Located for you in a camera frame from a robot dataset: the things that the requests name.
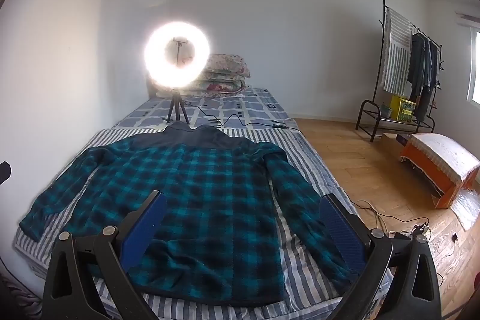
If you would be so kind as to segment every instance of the window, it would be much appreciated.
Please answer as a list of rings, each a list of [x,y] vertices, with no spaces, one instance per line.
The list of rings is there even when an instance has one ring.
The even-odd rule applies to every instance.
[[[480,29],[471,28],[472,32],[472,69],[468,100],[480,105]]]

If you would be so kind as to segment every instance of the tripod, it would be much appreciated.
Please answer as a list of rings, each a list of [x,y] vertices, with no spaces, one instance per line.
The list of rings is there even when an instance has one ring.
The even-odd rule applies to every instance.
[[[178,67],[178,63],[179,63],[179,54],[180,54],[180,47],[183,45],[183,44],[186,44],[188,43],[188,40],[187,41],[182,41],[182,40],[176,40],[175,38],[173,39],[174,42],[177,43],[177,67]],[[180,107],[181,107],[181,110],[183,112],[183,116],[185,117],[185,121],[187,122],[188,125],[190,125],[190,122],[188,121],[188,117],[187,117],[187,111],[185,110],[185,103],[182,99],[182,97],[180,97],[180,93],[178,91],[174,91],[173,92],[173,95],[172,95],[172,101],[170,102],[170,109],[169,109],[169,115],[168,117],[166,118],[166,123],[168,124],[171,120],[171,117],[172,117],[172,111],[173,111],[173,107],[175,106],[175,119],[177,121],[180,121]]]

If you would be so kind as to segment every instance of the tripod leg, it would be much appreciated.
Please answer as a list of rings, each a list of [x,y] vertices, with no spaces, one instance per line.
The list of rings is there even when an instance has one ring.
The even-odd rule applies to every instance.
[[[172,118],[173,98],[174,98],[174,97],[172,97],[172,100],[171,100],[171,102],[170,102],[169,115],[168,115],[168,117],[166,118],[166,119],[167,119],[167,120],[166,120],[166,123],[167,123],[167,124],[170,122],[170,119]]]
[[[181,98],[179,95],[175,97],[175,119],[177,121],[180,121],[180,108],[179,108],[180,99]]]
[[[185,103],[183,102],[182,98],[180,98],[180,107],[181,107],[181,110],[183,111],[183,116],[185,117],[185,121],[187,122],[188,125],[190,125],[190,121],[188,120],[188,116],[187,116],[187,111],[185,110]]]

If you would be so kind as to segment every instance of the stack of folded bedding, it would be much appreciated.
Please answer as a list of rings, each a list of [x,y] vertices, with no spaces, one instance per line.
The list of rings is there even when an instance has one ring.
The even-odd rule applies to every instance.
[[[178,91],[181,95],[189,97],[241,96],[246,88],[246,77],[250,77],[250,71],[242,57],[215,53],[210,55],[198,78]],[[171,89],[155,87],[158,97],[171,95]]]

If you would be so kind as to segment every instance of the wooden floor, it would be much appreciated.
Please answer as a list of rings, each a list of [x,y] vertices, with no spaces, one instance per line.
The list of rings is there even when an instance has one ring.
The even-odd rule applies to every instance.
[[[446,314],[466,302],[473,293],[474,277],[480,272],[480,222],[477,220],[465,232],[450,209],[435,209],[423,178],[407,163],[384,152],[378,141],[370,143],[364,132],[355,130],[354,124],[296,121],[352,201],[368,206],[357,202],[365,199],[380,213],[402,220],[422,216],[430,219],[430,248],[437,271],[445,279],[440,287],[442,312]],[[369,228],[375,228],[372,213],[358,212]],[[392,231],[410,231],[417,223],[384,220]],[[456,244],[451,240],[453,233],[459,237]]]

